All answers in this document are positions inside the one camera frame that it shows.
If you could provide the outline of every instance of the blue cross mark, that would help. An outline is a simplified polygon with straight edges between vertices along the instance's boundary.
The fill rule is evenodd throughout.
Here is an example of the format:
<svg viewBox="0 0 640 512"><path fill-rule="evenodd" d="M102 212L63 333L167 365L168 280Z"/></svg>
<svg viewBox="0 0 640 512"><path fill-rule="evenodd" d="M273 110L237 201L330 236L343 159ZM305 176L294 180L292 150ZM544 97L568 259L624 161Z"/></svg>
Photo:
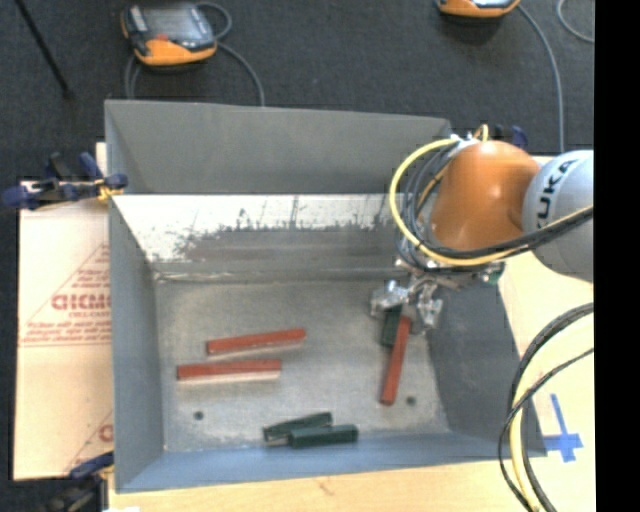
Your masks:
<svg viewBox="0 0 640 512"><path fill-rule="evenodd" d="M560 409L560 402L555 394L551 394L551 402L553 403L553 409L556 412L558 423L560 424L560 435L544 436L544 445L548 451L559 450L562 455L563 462L573 462L576 460L576 456L573 450L576 448L582 448L583 444L578 434L569 434L567 432L567 426L564 423L562 417L562 410Z"/></svg>

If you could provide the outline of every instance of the red stick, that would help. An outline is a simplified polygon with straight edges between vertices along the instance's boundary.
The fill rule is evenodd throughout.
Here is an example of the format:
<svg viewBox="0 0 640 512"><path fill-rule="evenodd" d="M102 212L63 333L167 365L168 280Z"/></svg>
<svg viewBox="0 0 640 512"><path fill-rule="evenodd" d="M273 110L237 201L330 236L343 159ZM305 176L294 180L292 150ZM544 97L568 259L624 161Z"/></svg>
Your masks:
<svg viewBox="0 0 640 512"><path fill-rule="evenodd" d="M276 378L280 375L282 363L279 359L248 359L224 363L196 363L178 366L180 381L200 380L254 380Z"/></svg>
<svg viewBox="0 0 640 512"><path fill-rule="evenodd" d="M384 380L384 387L380 395L380 403L383 405L393 405L398 394L400 385L400 374L402 372L402 364L404 362L404 353L407 348L409 339L409 331L411 330L411 319L402 315L396 332L396 340L393 344L389 365L387 366L387 375Z"/></svg>
<svg viewBox="0 0 640 512"><path fill-rule="evenodd" d="M293 347L302 344L306 337L304 329L289 329L220 338L207 342L207 353L215 356L272 347Z"/></svg>

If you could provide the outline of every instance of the orange device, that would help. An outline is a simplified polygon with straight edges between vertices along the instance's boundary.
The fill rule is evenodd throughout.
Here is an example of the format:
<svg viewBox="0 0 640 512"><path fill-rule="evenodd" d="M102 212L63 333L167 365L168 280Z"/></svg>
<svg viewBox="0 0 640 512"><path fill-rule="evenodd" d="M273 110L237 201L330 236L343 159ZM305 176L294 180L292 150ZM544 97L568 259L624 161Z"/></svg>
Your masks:
<svg viewBox="0 0 640 512"><path fill-rule="evenodd" d="M147 66L179 67L201 62L217 49L211 25L191 3L146 7L122 12L122 31L136 57Z"/></svg>
<svg viewBox="0 0 640 512"><path fill-rule="evenodd" d="M511 12L520 0L435 0L443 14L465 18L500 18Z"/></svg>

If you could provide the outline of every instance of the dark green object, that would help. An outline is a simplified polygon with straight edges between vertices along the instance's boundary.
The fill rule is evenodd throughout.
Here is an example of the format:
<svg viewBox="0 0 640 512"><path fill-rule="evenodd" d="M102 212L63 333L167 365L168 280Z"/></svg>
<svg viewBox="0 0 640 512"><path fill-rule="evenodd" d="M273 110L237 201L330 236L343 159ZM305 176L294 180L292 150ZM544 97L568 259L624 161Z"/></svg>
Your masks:
<svg viewBox="0 0 640 512"><path fill-rule="evenodd" d="M382 337L380 338L380 344L383 347L393 348L393 345L395 345L401 316L402 305L395 306L385 311L384 325L382 326Z"/></svg>
<svg viewBox="0 0 640 512"><path fill-rule="evenodd" d="M295 420L277 423L270 427L265 427L262 429L262 433L264 435L264 440L271 442L288 437L291 434L291 431L295 429L325 427L332 423L333 417L331 416L331 413L321 412L297 418Z"/></svg>
<svg viewBox="0 0 640 512"><path fill-rule="evenodd" d="M289 445L292 448L308 448L338 443L355 443L357 440L358 428L355 425L329 425L294 429L289 436Z"/></svg>
<svg viewBox="0 0 640 512"><path fill-rule="evenodd" d="M504 264L504 262L502 262L499 268L497 268L496 270L494 270L489 274L487 283L489 283L490 285L496 286L498 284L498 281L502 277L502 274L504 274L505 268L506 268L506 265Z"/></svg>

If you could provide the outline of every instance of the black floor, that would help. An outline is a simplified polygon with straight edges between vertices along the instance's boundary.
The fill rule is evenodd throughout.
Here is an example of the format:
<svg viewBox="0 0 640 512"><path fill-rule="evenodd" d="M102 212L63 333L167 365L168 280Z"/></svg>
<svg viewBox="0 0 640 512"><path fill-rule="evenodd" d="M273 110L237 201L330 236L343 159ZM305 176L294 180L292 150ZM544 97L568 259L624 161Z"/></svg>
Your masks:
<svg viewBox="0 0 640 512"><path fill-rule="evenodd" d="M18 1L1 2L0 190L40 176L53 151L73 162L94 149L104 134L103 101L125 95L130 55L119 26L124 1L23 1L74 99L63 98ZM518 125L535 154L594 146L595 45L562 24L558 0L522 0L523 9L481 26L443 18L433 0L221 0L220 5L233 17L224 42L252 65L267 105L444 117L461 134L481 123ZM221 28L216 12L206 12ZM574 29L594 36L595 0L567 0L562 14ZM186 74L143 72L136 95L257 102L251 77L225 52ZM16 236L15 215L3 211L0 512L31 510L66 485L10 481Z"/></svg>

